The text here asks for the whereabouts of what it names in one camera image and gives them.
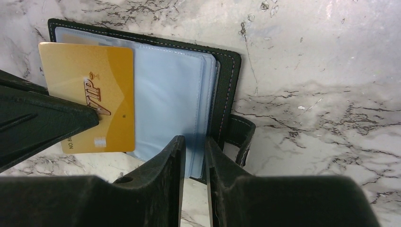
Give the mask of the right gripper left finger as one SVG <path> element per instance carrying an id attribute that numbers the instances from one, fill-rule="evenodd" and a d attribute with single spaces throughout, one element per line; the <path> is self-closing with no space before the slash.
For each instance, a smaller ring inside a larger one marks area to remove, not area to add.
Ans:
<path id="1" fill-rule="evenodd" d="M 94 175 L 3 177 L 3 227 L 178 227 L 181 223 L 184 136 L 109 183 Z"/>

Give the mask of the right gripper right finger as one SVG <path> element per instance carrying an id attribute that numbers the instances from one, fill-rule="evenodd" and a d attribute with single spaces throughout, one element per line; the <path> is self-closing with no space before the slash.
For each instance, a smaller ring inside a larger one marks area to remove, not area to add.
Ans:
<path id="1" fill-rule="evenodd" d="M 377 227 L 361 188 L 345 176 L 254 176 L 205 141 L 213 227 Z"/>

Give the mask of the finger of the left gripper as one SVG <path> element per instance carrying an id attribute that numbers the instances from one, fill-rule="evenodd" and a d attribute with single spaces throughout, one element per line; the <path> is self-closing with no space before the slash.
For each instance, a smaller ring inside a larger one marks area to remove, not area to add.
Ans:
<path id="1" fill-rule="evenodd" d="M 50 96 L 45 87 L 0 72 L 1 172 L 98 124 L 94 109 Z"/>

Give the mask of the black leather card holder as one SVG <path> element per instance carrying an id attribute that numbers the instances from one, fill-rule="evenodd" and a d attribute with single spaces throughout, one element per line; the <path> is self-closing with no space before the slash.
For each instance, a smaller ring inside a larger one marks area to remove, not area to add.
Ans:
<path id="1" fill-rule="evenodd" d="M 244 166 L 255 124 L 231 114 L 241 68 L 240 54 L 197 44 L 51 18 L 50 39 L 58 43 L 128 47 L 134 53 L 135 150 L 148 161 L 175 135 L 186 139 L 185 176 L 206 181 L 204 141 L 239 148 Z"/>

